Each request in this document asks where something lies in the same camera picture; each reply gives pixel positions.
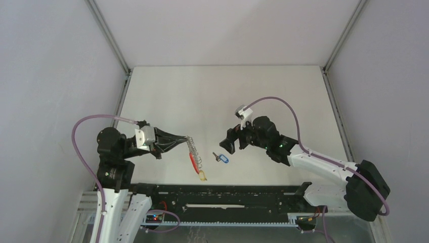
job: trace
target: white panel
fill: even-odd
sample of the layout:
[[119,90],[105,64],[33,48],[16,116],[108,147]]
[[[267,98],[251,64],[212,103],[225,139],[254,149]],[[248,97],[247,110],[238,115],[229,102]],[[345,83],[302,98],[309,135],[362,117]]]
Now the white panel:
[[131,66],[324,65],[359,0],[102,0]]
[[[83,0],[0,4],[1,242],[67,242],[93,184],[71,144],[115,111],[124,73]],[[97,168],[97,133],[76,140]]]
[[372,161],[392,190],[397,243],[427,242],[428,9],[427,0],[369,1],[330,70],[355,158]]
[[[265,151],[249,146],[229,155],[219,142],[240,120],[235,109],[263,96],[290,102],[301,122],[303,142],[315,151],[346,159],[318,66],[137,67],[133,70],[122,116],[194,138],[207,182],[192,168],[188,147],[181,144],[155,160],[152,155],[131,159],[133,182],[172,184],[296,185],[304,181],[329,183],[312,173],[278,164]],[[293,117],[278,101],[252,107],[253,117],[267,115],[284,135],[296,138]],[[134,126],[118,129],[134,135]],[[217,162],[212,152],[229,163]]]

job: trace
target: blue object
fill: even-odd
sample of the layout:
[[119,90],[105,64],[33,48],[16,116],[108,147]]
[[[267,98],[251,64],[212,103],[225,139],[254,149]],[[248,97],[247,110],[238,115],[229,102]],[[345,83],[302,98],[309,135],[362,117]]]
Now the blue object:
[[226,164],[229,162],[229,159],[223,154],[219,155],[219,158]]

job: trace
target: white table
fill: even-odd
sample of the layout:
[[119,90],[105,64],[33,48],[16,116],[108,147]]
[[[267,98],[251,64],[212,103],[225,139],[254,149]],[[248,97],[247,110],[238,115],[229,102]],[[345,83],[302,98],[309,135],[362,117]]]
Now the white table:
[[[323,77],[318,66],[187,66],[136,67],[121,116],[146,120],[176,135],[193,137],[207,181],[200,181],[186,143],[156,160],[152,155],[131,158],[136,167],[133,183],[203,185],[300,185],[305,181],[330,182],[272,161],[263,149],[248,146],[233,155],[219,147],[226,131],[240,120],[234,115],[242,104],[264,96],[278,96],[296,111],[305,146],[346,160]],[[266,115],[281,134],[296,138],[288,108],[278,101],[262,101],[253,118]],[[118,130],[133,136],[135,126],[119,123]],[[217,162],[212,152],[229,163]]]

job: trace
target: gray wall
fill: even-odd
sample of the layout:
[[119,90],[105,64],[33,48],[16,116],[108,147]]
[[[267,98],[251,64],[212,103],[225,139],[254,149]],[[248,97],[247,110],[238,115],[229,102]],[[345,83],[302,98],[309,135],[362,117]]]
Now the gray wall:
[[[83,0],[0,3],[1,242],[66,242],[93,183],[71,144],[83,116],[115,110],[124,73]],[[92,168],[110,120],[82,124]]]
[[427,242],[429,1],[372,0],[329,71],[357,160],[389,184],[394,242]]

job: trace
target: table surface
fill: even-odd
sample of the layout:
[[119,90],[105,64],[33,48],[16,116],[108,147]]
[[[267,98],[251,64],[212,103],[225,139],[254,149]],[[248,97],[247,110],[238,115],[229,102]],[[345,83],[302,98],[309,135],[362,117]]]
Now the table surface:
[[[248,146],[231,155],[219,147],[226,131],[240,120],[242,104],[278,96],[295,110],[305,146],[337,159],[346,153],[319,66],[176,66],[133,69],[121,116],[146,120],[152,126],[194,139],[207,181],[200,181],[189,160],[186,143],[162,154],[130,158],[136,166],[133,183],[204,185],[300,185],[305,181],[331,184],[304,170],[272,161],[263,149]],[[266,115],[285,136],[296,139],[288,108],[279,101],[252,107],[253,118]],[[134,135],[136,127],[119,123],[118,130]],[[229,163],[213,156],[224,154]]]

